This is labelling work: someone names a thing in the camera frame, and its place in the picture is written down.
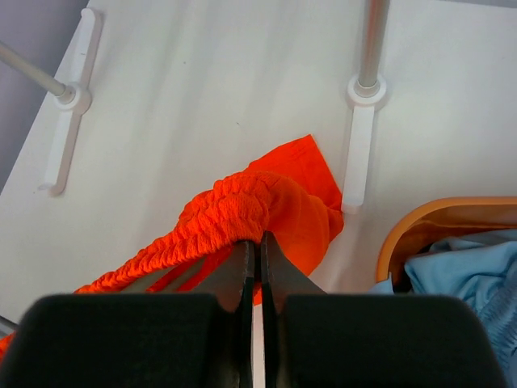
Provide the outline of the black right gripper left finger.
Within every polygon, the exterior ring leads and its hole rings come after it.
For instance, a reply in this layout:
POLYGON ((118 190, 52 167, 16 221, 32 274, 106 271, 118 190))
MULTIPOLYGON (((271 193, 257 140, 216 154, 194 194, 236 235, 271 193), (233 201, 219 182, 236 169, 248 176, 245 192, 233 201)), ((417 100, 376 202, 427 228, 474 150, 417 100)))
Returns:
POLYGON ((188 293, 62 294, 24 315, 4 387, 250 387, 254 245, 188 293))

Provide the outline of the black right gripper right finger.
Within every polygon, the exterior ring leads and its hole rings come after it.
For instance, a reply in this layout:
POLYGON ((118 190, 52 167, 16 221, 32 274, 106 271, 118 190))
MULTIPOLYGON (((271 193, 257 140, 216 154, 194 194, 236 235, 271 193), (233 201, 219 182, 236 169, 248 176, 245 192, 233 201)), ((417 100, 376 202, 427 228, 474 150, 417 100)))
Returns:
POLYGON ((481 322, 454 297, 332 294, 260 244, 268 387, 504 387, 481 322))

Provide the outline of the orange shorts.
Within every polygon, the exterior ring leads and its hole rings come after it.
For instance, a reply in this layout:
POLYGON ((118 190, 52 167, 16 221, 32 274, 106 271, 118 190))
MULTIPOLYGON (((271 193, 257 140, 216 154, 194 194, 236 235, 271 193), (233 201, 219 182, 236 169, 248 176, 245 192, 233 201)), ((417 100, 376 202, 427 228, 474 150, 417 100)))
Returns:
POLYGON ((170 233, 76 292, 116 293, 145 273, 204 255, 205 280, 229 257, 234 243, 260 243, 267 231, 308 276, 343 230, 341 201, 342 193, 313 136, 298 138, 217 180, 212 189, 185 204, 170 233))

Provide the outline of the light blue shorts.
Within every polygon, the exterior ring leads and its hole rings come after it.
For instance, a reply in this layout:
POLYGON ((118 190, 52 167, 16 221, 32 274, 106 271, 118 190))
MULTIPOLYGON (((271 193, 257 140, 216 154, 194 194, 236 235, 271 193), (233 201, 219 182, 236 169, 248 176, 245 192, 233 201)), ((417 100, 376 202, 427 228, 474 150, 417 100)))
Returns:
POLYGON ((455 297, 479 318, 509 387, 516 386, 516 230, 446 237, 403 264, 408 293, 455 297))

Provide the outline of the grey orange-shorts hanger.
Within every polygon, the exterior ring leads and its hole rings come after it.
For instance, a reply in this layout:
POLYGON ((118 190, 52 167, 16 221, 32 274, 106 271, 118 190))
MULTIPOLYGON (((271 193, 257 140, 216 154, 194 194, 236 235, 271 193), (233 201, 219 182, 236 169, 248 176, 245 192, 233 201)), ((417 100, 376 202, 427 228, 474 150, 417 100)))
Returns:
POLYGON ((204 279, 202 270, 208 257, 202 256, 183 264, 154 270, 136 278, 119 291, 120 294, 181 293, 197 287, 204 279))

